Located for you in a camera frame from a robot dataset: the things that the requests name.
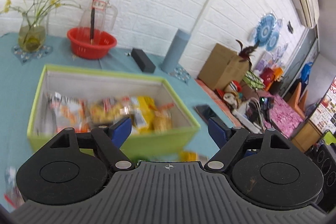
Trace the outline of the green cardboard snack box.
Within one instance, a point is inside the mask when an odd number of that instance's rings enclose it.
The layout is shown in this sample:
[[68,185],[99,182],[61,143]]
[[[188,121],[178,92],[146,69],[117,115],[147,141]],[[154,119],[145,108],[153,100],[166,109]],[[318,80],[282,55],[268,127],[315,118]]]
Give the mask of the green cardboard snack box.
[[84,99],[89,103],[109,97],[137,96],[149,96],[158,106],[173,103],[171,130],[131,134],[123,143],[122,152],[131,158],[178,153],[201,127],[173,87],[162,77],[47,64],[38,82],[27,128],[27,139],[34,152],[56,132],[55,118],[47,100],[47,95],[51,93]]

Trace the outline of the smartphone in clear case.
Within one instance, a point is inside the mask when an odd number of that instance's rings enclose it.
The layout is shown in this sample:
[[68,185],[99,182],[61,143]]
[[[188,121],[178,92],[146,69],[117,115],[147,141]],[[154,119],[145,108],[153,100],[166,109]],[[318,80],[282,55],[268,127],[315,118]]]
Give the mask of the smartphone in clear case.
[[216,112],[214,112],[214,110],[207,104],[194,106],[194,110],[206,124],[209,123],[211,118],[218,117]]

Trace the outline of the brown cardboard box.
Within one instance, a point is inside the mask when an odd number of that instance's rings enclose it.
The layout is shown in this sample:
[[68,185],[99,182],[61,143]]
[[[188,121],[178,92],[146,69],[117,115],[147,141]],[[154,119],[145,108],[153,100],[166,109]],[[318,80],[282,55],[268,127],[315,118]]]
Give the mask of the brown cardboard box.
[[248,69],[248,60],[217,43],[199,72],[198,79],[211,90],[224,89],[231,81],[240,82]]

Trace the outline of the black rectangular case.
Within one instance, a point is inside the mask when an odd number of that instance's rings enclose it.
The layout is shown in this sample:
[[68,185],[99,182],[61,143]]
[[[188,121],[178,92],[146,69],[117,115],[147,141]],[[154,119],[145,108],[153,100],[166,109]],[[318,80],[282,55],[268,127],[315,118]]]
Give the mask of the black rectangular case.
[[154,73],[156,66],[143,50],[133,48],[131,57],[143,73]]

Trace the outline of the red plastic basket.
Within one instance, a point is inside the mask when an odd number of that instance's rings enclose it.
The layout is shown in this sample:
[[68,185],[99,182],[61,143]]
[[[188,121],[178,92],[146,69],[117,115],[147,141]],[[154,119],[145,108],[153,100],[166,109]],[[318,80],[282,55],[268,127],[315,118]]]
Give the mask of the red plastic basket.
[[71,28],[67,32],[67,38],[70,40],[72,53],[88,60],[105,57],[117,45],[117,39],[105,31],[95,29],[91,37],[89,27]]

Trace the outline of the blue paper fan decoration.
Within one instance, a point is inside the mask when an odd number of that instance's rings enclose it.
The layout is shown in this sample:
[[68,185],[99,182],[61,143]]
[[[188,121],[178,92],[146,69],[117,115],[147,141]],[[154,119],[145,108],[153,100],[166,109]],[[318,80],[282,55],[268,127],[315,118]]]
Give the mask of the blue paper fan decoration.
[[256,27],[251,31],[248,42],[264,47],[272,52],[278,44],[283,20],[273,13],[267,13],[261,17]]

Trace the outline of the glass pitcher with straw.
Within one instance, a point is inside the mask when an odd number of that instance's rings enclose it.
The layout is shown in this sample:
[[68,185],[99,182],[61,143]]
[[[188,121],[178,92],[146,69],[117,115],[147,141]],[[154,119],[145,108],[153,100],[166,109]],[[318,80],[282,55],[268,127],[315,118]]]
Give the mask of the glass pitcher with straw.
[[84,12],[81,16],[79,27],[89,27],[91,29],[91,37],[95,29],[105,31],[106,11],[112,10],[111,27],[113,28],[118,10],[114,5],[109,3],[110,0],[89,0]]

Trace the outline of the grey-blue cylinder bottle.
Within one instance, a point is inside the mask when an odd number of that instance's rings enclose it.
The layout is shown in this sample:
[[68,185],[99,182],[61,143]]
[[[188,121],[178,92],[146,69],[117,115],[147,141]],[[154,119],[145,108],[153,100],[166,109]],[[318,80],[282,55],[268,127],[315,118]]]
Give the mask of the grey-blue cylinder bottle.
[[177,30],[173,41],[170,44],[167,54],[161,64],[161,70],[171,73],[177,67],[182,53],[189,42],[191,35],[183,30]]

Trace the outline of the glass vase with yellow flowers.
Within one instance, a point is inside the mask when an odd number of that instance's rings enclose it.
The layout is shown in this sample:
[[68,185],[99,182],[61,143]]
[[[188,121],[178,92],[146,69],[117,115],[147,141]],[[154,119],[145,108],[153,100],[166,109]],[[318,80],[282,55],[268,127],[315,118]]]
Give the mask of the glass vase with yellow flowers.
[[17,12],[22,16],[18,32],[18,46],[33,53],[42,48],[47,35],[47,16],[63,7],[81,7],[81,0],[6,0],[1,14]]

